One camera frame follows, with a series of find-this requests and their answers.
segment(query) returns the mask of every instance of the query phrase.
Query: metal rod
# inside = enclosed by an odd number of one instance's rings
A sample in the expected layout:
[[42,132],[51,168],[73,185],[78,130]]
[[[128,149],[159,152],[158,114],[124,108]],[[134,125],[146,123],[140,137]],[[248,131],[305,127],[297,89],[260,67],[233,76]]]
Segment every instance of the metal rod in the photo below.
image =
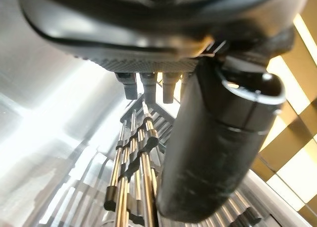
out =
[[131,131],[134,131],[137,124],[137,111],[134,109],[132,112],[132,117],[131,117]]
[[[122,128],[120,131],[119,135],[119,141],[123,141],[124,139],[124,130],[125,126],[127,124],[127,121],[125,120],[122,124]],[[114,165],[110,177],[110,186],[117,186],[118,183],[118,170],[119,170],[119,164],[120,164],[120,159],[121,159],[121,153],[122,153],[122,148],[118,148],[116,153],[115,153],[115,158],[114,158]]]
[[[136,118],[137,118],[136,110],[133,110],[132,117],[131,117],[131,131],[136,129]],[[133,138],[130,143],[131,152],[134,152],[137,149],[137,139]],[[141,199],[141,185],[140,185],[140,171],[137,170],[134,174],[134,195],[136,200]]]
[[148,161],[148,154],[141,154],[141,170],[143,174],[143,202],[144,202],[144,221],[145,227],[154,227],[154,212],[153,212],[153,187],[152,187],[152,174],[150,163]]
[[140,185],[140,171],[137,170],[134,173],[134,192],[135,192],[135,199],[141,199],[141,185]]
[[127,125],[127,121],[124,120],[122,123],[122,127],[120,130],[120,135],[119,135],[119,141],[123,141],[124,140],[124,130],[125,130],[125,126]]
[[122,148],[118,148],[115,154],[114,166],[110,178],[110,186],[117,186],[118,183],[118,170],[121,159]]
[[229,213],[228,209],[224,205],[221,207],[221,209],[223,211],[224,216],[228,220],[229,224],[234,222],[233,216]]
[[220,214],[218,214],[217,212],[216,212],[216,214],[215,214],[215,218],[217,219],[217,221],[219,222],[219,225],[220,225],[221,227],[226,227],[226,225],[225,225],[225,223],[224,223],[222,217],[221,217]]
[[154,197],[156,197],[157,196],[158,184],[157,184],[157,179],[156,179],[156,176],[155,176],[155,170],[154,169],[151,169],[151,174],[152,174],[153,194],[154,194]]
[[145,103],[145,100],[144,100],[144,99],[143,99],[143,101],[142,101],[142,108],[143,108],[143,113],[144,113],[144,114],[148,114],[148,113],[149,113],[148,106],[147,106],[147,104]]
[[[123,163],[128,160],[129,150],[128,148],[123,151]],[[115,208],[115,227],[126,227],[127,220],[127,187],[128,178],[124,176],[119,180],[118,185],[118,197]]]
[[244,206],[244,208],[247,208],[250,206],[250,204],[248,204],[248,202],[246,201],[246,199],[244,199],[244,197],[240,194],[239,191],[235,191],[234,192],[236,194],[236,196],[238,197],[238,199],[241,201],[242,205]]

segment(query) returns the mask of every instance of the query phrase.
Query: checkered pattern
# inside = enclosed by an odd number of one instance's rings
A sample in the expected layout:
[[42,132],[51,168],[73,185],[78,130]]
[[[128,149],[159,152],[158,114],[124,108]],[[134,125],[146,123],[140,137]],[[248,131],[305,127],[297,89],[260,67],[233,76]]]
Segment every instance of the checkered pattern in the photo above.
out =
[[[317,0],[309,0],[301,14],[315,41],[316,11]],[[281,78],[290,79],[291,74],[293,79],[285,82],[288,102],[276,119],[252,170],[310,224],[317,226],[317,65],[314,51],[304,41],[298,30],[294,49],[282,56],[289,71]],[[303,91],[301,97],[295,97],[298,95],[296,86],[290,85],[294,81]]]

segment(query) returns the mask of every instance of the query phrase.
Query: vertical metal rod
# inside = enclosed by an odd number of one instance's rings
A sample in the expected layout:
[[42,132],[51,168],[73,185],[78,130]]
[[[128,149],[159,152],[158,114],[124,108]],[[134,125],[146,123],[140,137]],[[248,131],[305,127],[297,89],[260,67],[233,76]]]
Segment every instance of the vertical metal rod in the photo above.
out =
[[[131,131],[135,131],[136,129],[136,118],[137,118],[137,112],[136,110],[133,110],[132,117],[131,117]],[[131,140],[131,152],[134,152],[137,149],[137,139],[133,138]],[[134,174],[134,194],[135,199],[140,200],[141,199],[141,185],[140,185],[140,171],[137,170]]]
[[225,223],[223,222],[222,217],[217,212],[215,213],[215,217],[216,217],[216,219],[221,227],[226,227]]
[[141,154],[141,170],[143,174],[143,201],[144,201],[144,220],[145,227],[154,227],[153,217],[153,187],[151,183],[152,174],[147,153]]
[[[121,128],[121,131],[120,131],[120,135],[119,135],[119,140],[118,141],[123,141],[123,139],[124,139],[124,130],[125,130],[126,124],[127,124],[127,121],[125,120],[123,122],[123,124],[122,124],[122,128]],[[116,153],[115,153],[114,166],[113,166],[112,173],[111,173],[111,178],[110,178],[110,186],[117,186],[118,171],[119,171],[121,153],[122,153],[122,148],[118,148]]]
[[[145,104],[145,101],[142,102],[143,113],[148,114],[148,106]],[[151,121],[146,123],[147,130],[148,127],[153,129],[153,124]],[[138,140],[142,141],[145,138],[145,132],[143,129],[140,129],[138,132]],[[155,192],[153,188],[152,170],[150,166],[150,159],[147,153],[141,153],[140,158],[142,179],[143,179],[143,203],[144,203],[144,221],[145,227],[154,227],[156,225],[156,218],[154,216],[154,198]]]
[[221,209],[222,209],[222,211],[224,213],[224,216],[228,220],[229,224],[234,222],[233,216],[229,213],[228,209],[224,205],[221,207]]
[[234,192],[236,194],[236,196],[238,197],[238,199],[241,201],[244,209],[246,209],[247,207],[249,207],[250,205],[248,204],[248,202],[246,201],[246,199],[244,199],[244,197],[240,194],[239,191],[235,191]]
[[143,113],[144,113],[144,114],[148,114],[148,113],[149,113],[148,106],[147,106],[147,104],[145,103],[145,100],[144,100],[144,99],[142,100],[142,108],[143,108]]
[[[125,148],[123,151],[123,163],[128,160],[129,150]],[[126,227],[127,220],[127,187],[128,178],[124,176],[119,180],[118,197],[115,208],[115,227]]]

